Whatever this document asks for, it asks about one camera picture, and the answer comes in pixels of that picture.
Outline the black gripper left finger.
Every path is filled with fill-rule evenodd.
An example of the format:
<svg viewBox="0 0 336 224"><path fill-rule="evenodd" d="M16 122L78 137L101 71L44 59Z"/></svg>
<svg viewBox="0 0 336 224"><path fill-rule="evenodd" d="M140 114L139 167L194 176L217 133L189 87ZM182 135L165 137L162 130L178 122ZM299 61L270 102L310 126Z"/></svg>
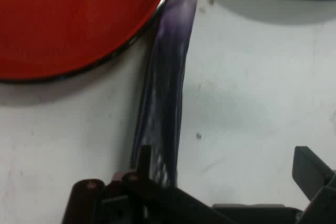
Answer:
<svg viewBox="0 0 336 224"><path fill-rule="evenodd" d="M136 170L108 185L99 179L74 184L63 223L230 223L184 191L149 179L151 147L141 148Z"/></svg>

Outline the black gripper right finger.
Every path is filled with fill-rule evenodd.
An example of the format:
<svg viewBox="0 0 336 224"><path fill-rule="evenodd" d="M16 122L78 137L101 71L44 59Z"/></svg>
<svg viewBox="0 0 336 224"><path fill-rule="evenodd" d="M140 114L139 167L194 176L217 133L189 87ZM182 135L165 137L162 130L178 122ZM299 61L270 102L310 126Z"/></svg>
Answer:
<svg viewBox="0 0 336 224"><path fill-rule="evenodd" d="M335 171L309 147L295 147L292 177L309 204L297 223L335 223Z"/></svg>

